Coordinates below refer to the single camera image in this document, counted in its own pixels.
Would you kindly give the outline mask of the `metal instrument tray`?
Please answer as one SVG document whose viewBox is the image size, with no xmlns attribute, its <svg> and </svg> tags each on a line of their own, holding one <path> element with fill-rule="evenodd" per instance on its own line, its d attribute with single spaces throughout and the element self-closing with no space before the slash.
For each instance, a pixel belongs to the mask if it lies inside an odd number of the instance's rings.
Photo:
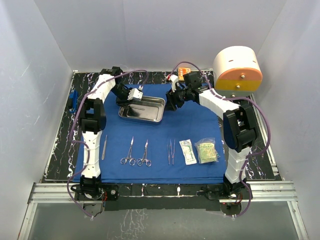
<svg viewBox="0 0 320 240">
<path fill-rule="evenodd" d="M 163 119 L 166 101 L 161 97 L 143 96 L 121 106 L 118 115 L 128 121 L 159 124 Z"/>
</svg>

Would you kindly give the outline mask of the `white packet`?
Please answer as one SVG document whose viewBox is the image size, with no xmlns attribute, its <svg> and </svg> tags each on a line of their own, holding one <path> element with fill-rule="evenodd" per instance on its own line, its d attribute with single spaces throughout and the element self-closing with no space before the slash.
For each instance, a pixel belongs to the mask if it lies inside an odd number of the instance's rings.
<svg viewBox="0 0 320 240">
<path fill-rule="evenodd" d="M 192 142 L 190 139 L 179 141 L 180 147 L 182 149 L 182 153 L 184 156 L 185 164 L 194 165 L 197 163 L 197 159 L 195 157 Z"/>
</svg>

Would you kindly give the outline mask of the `blue surgical drape cloth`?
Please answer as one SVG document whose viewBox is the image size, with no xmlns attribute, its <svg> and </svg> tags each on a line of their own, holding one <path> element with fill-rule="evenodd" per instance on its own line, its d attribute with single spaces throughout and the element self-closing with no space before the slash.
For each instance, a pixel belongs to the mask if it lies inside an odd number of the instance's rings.
<svg viewBox="0 0 320 240">
<path fill-rule="evenodd" d="M 218 117 L 209 109 L 193 101 L 186 102 L 176 111 L 165 111 L 160 123 L 152 124 L 126 120 L 119 116 L 116 96 L 109 93 L 104 101 L 106 127 L 99 144 L 101 180 L 104 183 L 146 183 L 146 184 L 218 184 L 223 182 L 226 160 Z M 105 158 L 102 151 L 105 136 L 107 144 Z M 128 154 L 134 137 L 132 157 L 135 165 L 120 160 Z M 196 143 L 204 138 L 215 138 L 218 162 L 186 165 L 179 141 Z M 137 165 L 137 159 L 144 154 L 148 140 L 147 159 L 151 166 Z M 175 140 L 174 165 L 170 158 L 168 165 L 167 143 Z"/>
</svg>

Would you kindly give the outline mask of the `steel forceps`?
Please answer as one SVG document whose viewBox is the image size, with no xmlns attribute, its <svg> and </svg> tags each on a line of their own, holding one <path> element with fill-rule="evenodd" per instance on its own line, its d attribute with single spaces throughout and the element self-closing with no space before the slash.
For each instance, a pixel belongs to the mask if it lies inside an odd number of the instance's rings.
<svg viewBox="0 0 320 240">
<path fill-rule="evenodd" d="M 171 155 L 171 162 L 172 165 L 174 165 L 174 159 L 175 159 L 175 146 L 176 146 L 176 140 L 174 139 L 173 142 L 170 141 L 170 155 Z"/>
</svg>

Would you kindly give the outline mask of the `steel scalpel handle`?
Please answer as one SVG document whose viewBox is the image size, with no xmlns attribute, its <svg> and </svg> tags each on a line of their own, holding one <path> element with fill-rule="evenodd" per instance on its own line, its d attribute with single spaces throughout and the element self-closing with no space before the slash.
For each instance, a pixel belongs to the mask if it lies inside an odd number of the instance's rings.
<svg viewBox="0 0 320 240">
<path fill-rule="evenodd" d="M 139 110 L 139 111 L 145 111 L 145 108 L 143 107 L 137 107 L 137 106 L 130 106 L 130 109 Z"/>
<path fill-rule="evenodd" d="M 101 154 L 101 160 L 102 161 L 105 159 L 106 147 L 107 147 L 107 138 L 108 138 L 108 135 L 106 134 L 104 142 L 103 142 L 103 148 L 102 148 L 102 154 Z"/>
</svg>

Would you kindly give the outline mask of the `green suture packet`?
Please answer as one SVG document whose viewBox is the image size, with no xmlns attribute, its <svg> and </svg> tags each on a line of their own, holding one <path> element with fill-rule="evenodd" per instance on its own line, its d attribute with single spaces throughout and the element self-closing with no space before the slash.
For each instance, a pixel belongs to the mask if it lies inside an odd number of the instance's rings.
<svg viewBox="0 0 320 240">
<path fill-rule="evenodd" d="M 202 138 L 194 146 L 200 164 L 217 163 L 219 161 L 220 155 L 216 150 L 216 140 L 214 137 Z"/>
</svg>

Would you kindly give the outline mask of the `pink cylindrical tissue phantom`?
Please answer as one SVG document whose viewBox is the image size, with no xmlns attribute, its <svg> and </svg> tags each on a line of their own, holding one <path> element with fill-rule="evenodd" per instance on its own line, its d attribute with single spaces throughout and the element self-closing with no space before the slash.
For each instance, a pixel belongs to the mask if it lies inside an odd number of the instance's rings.
<svg viewBox="0 0 320 240">
<path fill-rule="evenodd" d="M 247 46 L 221 50 L 212 65 L 214 89 L 226 98 L 247 97 L 261 85 L 263 74 L 255 51 Z"/>
</svg>

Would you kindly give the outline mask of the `steel ring-handle scissors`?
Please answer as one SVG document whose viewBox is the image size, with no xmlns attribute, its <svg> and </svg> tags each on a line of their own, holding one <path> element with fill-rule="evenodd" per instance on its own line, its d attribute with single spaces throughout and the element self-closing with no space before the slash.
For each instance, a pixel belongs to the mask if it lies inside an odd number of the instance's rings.
<svg viewBox="0 0 320 240">
<path fill-rule="evenodd" d="M 136 164 L 141 167 L 143 164 L 145 164 L 147 167 L 150 167 L 152 165 L 151 160 L 147 159 L 148 154 L 148 140 L 146 140 L 146 143 L 144 145 L 144 152 L 143 156 L 141 158 L 138 158 L 136 161 Z"/>
</svg>

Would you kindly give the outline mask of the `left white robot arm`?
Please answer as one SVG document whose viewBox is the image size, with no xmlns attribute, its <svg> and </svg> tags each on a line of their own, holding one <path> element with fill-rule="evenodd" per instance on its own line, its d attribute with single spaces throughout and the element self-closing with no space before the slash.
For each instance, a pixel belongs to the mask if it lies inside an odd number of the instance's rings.
<svg viewBox="0 0 320 240">
<path fill-rule="evenodd" d="M 85 97 L 79 113 L 79 126 L 82 131 L 84 145 L 83 167 L 80 182 L 90 184 L 86 187 L 86 194 L 93 200 L 103 195 L 103 187 L 98 184 L 101 180 L 100 170 L 100 139 L 107 124 L 107 116 L 104 101 L 109 93 L 116 96 L 117 105 L 128 105 L 132 101 L 128 99 L 131 88 L 121 83 L 123 70 L 114 66 L 111 69 L 103 69 L 96 84 Z"/>
</svg>

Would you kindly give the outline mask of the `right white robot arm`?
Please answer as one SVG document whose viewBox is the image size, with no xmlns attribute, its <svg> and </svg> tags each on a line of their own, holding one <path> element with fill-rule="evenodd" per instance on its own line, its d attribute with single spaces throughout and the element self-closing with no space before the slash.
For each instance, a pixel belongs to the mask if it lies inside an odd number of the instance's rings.
<svg viewBox="0 0 320 240">
<path fill-rule="evenodd" d="M 249 104 L 240 105 L 219 95 L 209 84 L 203 85 L 195 72 L 184 76 L 185 86 L 179 85 L 179 77 L 170 74 L 167 82 L 171 89 L 166 92 L 165 109 L 176 111 L 185 102 L 192 101 L 203 106 L 223 121 L 223 138 L 228 147 L 228 165 L 224 174 L 223 194 L 233 199 L 241 192 L 238 184 L 246 176 L 244 163 L 252 145 L 258 137 L 258 127 L 254 120 L 254 110 Z"/>
</svg>

